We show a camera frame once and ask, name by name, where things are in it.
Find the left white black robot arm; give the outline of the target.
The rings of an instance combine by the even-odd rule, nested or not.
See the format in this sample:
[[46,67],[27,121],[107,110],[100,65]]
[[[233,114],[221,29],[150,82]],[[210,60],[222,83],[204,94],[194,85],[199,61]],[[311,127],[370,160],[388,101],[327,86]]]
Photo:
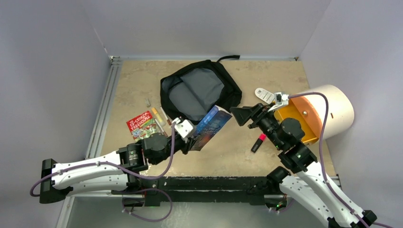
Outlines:
[[41,179],[30,190],[41,204],[56,203],[67,196],[99,190],[124,191],[137,194],[142,187],[140,172],[149,165],[171,160],[177,151],[186,154],[194,137],[181,137],[174,133],[166,137],[154,133],[138,142],[130,143],[106,155],[71,163],[58,163],[45,159]]

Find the Jane Eyre blue book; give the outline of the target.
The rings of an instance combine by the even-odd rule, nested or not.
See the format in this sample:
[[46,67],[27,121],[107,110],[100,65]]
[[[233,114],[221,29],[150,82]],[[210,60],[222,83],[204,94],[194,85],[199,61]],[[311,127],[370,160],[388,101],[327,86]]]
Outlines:
[[230,112],[215,105],[197,124],[190,151],[200,151],[231,118]]

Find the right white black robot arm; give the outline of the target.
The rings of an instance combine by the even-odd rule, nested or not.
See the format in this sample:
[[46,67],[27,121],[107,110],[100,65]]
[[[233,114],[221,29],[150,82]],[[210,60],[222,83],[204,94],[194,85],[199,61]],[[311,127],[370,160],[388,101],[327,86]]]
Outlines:
[[311,212],[326,228],[365,228],[373,225],[377,216],[364,210],[322,171],[322,165],[313,152],[301,141],[305,135],[297,119],[279,122],[268,106],[258,103],[250,107],[230,108],[238,125],[258,127],[280,151],[283,166],[267,176],[267,188],[280,191],[296,200]]

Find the black student backpack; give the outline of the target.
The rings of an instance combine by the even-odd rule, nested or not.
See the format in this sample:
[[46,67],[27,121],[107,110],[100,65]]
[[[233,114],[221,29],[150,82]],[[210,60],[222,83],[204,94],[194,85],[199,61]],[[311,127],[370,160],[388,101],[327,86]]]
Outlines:
[[173,120],[182,117],[197,125],[214,107],[226,111],[236,107],[242,90],[221,63],[239,59],[239,55],[191,63],[160,81],[160,100],[165,113]]

